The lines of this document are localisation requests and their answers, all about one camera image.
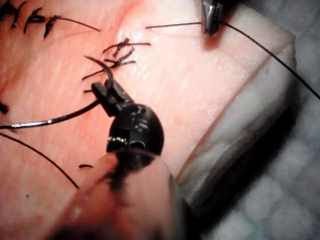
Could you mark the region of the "right arm needle driver jaw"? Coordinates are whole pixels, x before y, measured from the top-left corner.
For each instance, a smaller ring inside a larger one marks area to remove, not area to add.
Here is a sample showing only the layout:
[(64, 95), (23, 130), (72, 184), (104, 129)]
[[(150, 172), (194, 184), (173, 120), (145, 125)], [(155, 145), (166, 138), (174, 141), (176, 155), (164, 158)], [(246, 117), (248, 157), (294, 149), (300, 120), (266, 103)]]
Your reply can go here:
[(215, 4), (215, 13), (214, 13), (214, 31), (213, 31), (213, 36), (215, 37), (219, 30), (220, 30), (220, 21), (222, 20), (223, 16), (223, 11), (224, 11), (224, 5), (221, 3), (216, 3)]
[(215, 35), (217, 33), (217, 4), (213, 0), (201, 1), (202, 32), (205, 35)]

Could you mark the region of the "left arm needle driver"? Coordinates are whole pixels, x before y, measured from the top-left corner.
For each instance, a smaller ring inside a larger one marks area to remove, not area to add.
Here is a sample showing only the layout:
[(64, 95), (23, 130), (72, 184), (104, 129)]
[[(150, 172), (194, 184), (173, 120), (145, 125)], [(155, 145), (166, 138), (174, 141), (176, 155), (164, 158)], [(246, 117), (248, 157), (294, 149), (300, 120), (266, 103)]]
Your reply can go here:
[(164, 140), (164, 130), (156, 113), (146, 105), (133, 103), (114, 118), (106, 151), (141, 149), (160, 155)]

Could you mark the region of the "left arm needle driver jaw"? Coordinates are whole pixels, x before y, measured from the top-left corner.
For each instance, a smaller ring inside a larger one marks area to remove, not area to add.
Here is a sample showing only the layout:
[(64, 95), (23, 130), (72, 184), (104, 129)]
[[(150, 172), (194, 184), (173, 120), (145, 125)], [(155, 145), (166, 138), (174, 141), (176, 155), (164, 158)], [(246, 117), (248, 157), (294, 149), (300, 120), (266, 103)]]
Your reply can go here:
[(112, 105), (130, 104), (134, 100), (123, 89), (123, 87), (116, 80), (107, 80), (105, 82), (107, 89), (107, 102)]
[(119, 113), (117, 107), (119, 102), (111, 90), (101, 82), (92, 83), (91, 90), (109, 117), (115, 117)]

